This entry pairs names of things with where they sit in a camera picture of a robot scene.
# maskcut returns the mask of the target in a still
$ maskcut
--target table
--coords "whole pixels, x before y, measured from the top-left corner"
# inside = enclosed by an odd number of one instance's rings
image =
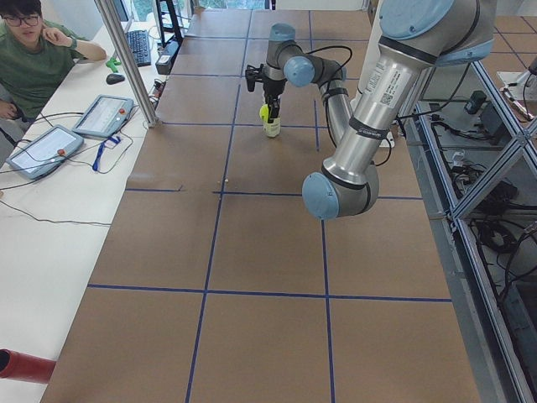
[[[288,86],[263,135],[243,72],[277,22],[349,44],[356,88],[365,13],[196,15],[44,403],[479,401],[405,142],[370,212],[319,222],[300,200],[333,153],[316,89]]]
[[[131,29],[146,29],[134,23]],[[113,53],[112,41],[102,28],[94,39]],[[157,41],[153,40],[153,63]],[[111,71],[105,60],[78,63],[52,96],[44,115],[84,112],[99,94],[131,97],[127,81],[109,86]],[[154,65],[140,68],[148,91],[159,76]],[[72,127],[78,116],[50,118],[53,124]],[[49,124],[41,120],[26,133],[34,139]],[[123,141],[105,150],[101,170],[96,174],[88,165],[66,162],[52,175],[32,185],[5,191],[3,202],[50,220],[81,222],[112,221],[147,132],[142,113],[136,113],[125,126]],[[86,139],[76,161],[93,163],[99,140]],[[1,171],[10,170],[5,165]],[[26,180],[17,173],[1,174],[0,188],[17,186]],[[108,232],[108,225],[54,224],[34,219],[0,205],[0,345],[36,356],[57,359],[72,319],[86,288],[96,258]],[[33,403],[39,401],[44,385],[0,379],[0,400]]]

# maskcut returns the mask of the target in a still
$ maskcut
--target glasses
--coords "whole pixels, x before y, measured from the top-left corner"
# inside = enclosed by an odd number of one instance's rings
[[[26,15],[24,17],[3,17],[4,21],[10,27],[20,27],[23,24],[23,21],[26,25],[34,27],[39,22],[39,15]]]

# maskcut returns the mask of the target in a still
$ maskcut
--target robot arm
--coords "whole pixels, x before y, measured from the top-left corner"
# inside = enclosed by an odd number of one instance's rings
[[[256,79],[263,87],[266,79],[279,83],[281,92],[268,94],[267,86],[265,98],[277,100],[279,110],[286,81],[295,86],[315,83],[336,142],[336,152],[323,162],[322,173],[305,179],[302,196],[311,214],[320,219],[349,216],[374,204],[378,176],[373,156],[420,72],[488,55],[495,11],[496,0],[384,0],[378,11],[383,31],[380,57],[354,110],[343,87],[344,70],[334,61],[305,54],[289,25],[273,26],[267,63]],[[277,117],[270,113],[267,122]]]

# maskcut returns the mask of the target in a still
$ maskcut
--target blue lanyard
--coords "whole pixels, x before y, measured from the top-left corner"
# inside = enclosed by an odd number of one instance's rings
[[[104,149],[107,147],[107,141],[112,141],[114,144],[119,144],[121,142],[121,138],[119,136],[116,136],[116,138],[113,138],[113,136],[110,136],[108,139],[104,140],[101,144],[99,144],[99,150],[97,151],[95,161],[93,161],[93,165],[91,166],[91,168],[95,172],[99,171],[99,163],[101,162],[102,153],[104,152]]]

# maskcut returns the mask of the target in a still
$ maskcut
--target keyboard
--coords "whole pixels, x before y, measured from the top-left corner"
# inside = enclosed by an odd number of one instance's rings
[[[138,67],[151,64],[151,46],[148,31],[136,30],[127,32],[127,43],[133,52]]]

